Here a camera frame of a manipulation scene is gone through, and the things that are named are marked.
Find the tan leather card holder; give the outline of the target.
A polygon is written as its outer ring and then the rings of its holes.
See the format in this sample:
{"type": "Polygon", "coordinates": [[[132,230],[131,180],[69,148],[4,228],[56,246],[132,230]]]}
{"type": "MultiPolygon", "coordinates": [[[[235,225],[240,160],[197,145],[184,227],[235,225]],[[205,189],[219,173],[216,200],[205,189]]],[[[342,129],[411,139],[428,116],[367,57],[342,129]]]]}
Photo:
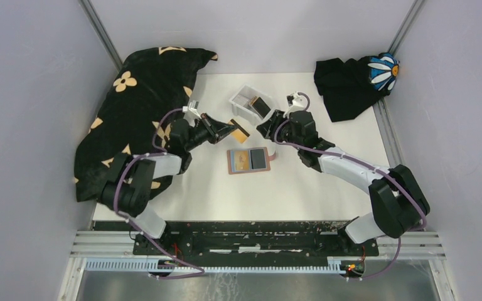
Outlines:
{"type": "Polygon", "coordinates": [[[271,170],[270,163],[275,159],[277,151],[267,147],[230,149],[227,151],[228,173],[234,175],[267,172],[271,170]]]}

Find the orange credit card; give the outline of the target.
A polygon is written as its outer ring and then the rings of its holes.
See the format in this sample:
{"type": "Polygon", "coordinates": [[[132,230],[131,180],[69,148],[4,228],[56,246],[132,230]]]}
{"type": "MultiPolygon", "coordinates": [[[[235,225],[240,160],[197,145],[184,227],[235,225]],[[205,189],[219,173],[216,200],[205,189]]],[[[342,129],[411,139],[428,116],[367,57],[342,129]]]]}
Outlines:
{"type": "Polygon", "coordinates": [[[231,171],[233,173],[246,172],[250,170],[250,157],[247,150],[230,151],[231,171]]]}

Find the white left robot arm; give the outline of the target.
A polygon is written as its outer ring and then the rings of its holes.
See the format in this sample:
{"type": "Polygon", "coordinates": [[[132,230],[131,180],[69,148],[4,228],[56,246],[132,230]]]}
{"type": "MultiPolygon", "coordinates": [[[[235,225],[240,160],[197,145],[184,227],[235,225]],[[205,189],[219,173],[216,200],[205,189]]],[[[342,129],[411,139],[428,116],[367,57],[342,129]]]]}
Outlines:
{"type": "Polygon", "coordinates": [[[167,254],[173,245],[165,234],[167,222],[147,204],[152,199],[151,185],[157,178],[183,174],[191,163],[193,149],[205,142],[217,144],[237,130],[234,124],[223,123],[201,114],[195,124],[185,119],[171,123],[165,150],[157,153],[115,156],[109,168],[98,202],[128,220],[134,229],[149,236],[148,246],[158,255],[167,254]]]}

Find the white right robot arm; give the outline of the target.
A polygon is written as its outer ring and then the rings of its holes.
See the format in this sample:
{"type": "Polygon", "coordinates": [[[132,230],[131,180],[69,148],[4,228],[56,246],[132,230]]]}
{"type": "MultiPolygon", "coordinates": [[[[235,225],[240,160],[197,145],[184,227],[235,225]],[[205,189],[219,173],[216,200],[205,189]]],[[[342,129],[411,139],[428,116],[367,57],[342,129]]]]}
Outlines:
{"type": "Polygon", "coordinates": [[[342,254],[355,255],[372,238],[400,238],[407,231],[426,227],[430,206],[407,166],[376,166],[347,154],[319,136],[307,111],[285,114],[276,110],[257,131],[276,144],[295,148],[308,168],[336,176],[369,196],[370,213],[349,221],[345,234],[337,239],[342,254]]]}

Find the gold credit card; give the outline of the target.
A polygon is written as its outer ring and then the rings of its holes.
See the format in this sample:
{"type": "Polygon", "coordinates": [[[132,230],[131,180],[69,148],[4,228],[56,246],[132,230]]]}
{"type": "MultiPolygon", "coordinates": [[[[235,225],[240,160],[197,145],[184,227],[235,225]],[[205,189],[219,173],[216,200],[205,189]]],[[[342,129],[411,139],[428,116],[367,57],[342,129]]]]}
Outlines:
{"type": "Polygon", "coordinates": [[[235,127],[230,136],[238,143],[243,144],[250,137],[250,134],[235,119],[230,119],[228,123],[235,127]]]}

